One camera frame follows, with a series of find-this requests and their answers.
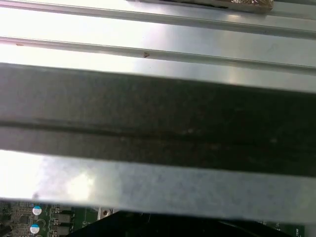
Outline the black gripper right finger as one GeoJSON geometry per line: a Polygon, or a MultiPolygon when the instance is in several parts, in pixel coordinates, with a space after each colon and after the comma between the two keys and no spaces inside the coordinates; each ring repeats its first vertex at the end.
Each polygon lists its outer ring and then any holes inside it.
{"type": "Polygon", "coordinates": [[[287,237],[288,234],[256,221],[178,216],[188,237],[287,237]]]}

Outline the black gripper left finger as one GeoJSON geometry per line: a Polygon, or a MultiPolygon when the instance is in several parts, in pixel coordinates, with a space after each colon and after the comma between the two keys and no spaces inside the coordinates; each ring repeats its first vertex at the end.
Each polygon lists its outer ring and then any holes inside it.
{"type": "Polygon", "coordinates": [[[178,232],[170,217],[119,211],[71,233],[72,237],[174,237],[178,232]]]}

